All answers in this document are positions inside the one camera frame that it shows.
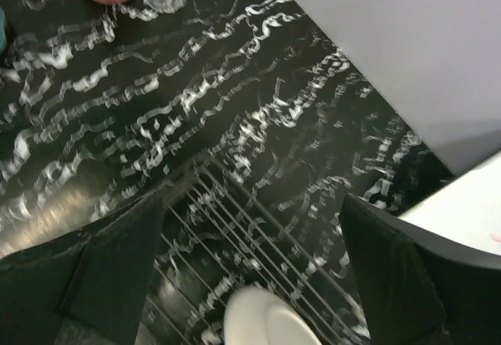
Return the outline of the white watermelon pattern plate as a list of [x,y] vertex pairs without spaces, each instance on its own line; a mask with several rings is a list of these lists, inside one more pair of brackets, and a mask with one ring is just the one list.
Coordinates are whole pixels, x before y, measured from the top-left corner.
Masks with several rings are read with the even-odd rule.
[[266,289],[246,286],[229,298],[223,319],[226,345],[320,345],[289,304]]

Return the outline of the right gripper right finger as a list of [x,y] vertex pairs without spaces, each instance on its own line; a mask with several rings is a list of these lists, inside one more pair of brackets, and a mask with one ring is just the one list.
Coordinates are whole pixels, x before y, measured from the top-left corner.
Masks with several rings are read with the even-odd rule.
[[373,344],[498,344],[500,257],[348,195],[339,215]]

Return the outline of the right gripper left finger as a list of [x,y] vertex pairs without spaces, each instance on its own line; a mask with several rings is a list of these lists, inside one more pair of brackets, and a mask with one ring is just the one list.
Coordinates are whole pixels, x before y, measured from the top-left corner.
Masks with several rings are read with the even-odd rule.
[[1,260],[3,344],[133,344],[164,219],[150,193]]

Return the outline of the teal scalloped plate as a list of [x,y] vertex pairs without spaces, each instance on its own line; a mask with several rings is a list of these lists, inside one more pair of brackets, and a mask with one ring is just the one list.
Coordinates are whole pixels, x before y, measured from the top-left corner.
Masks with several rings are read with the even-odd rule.
[[3,8],[0,8],[0,55],[3,54],[8,45],[8,24]]

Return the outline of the black wire dish rack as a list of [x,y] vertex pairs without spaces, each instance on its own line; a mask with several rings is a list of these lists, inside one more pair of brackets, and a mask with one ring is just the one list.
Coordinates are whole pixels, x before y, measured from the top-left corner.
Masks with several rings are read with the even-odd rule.
[[171,172],[160,244],[136,336],[138,344],[255,343],[266,301],[282,304],[272,321],[281,344],[301,330],[319,344],[368,344],[353,293],[335,279],[348,256],[326,232],[303,242],[304,227],[274,218],[216,160]]

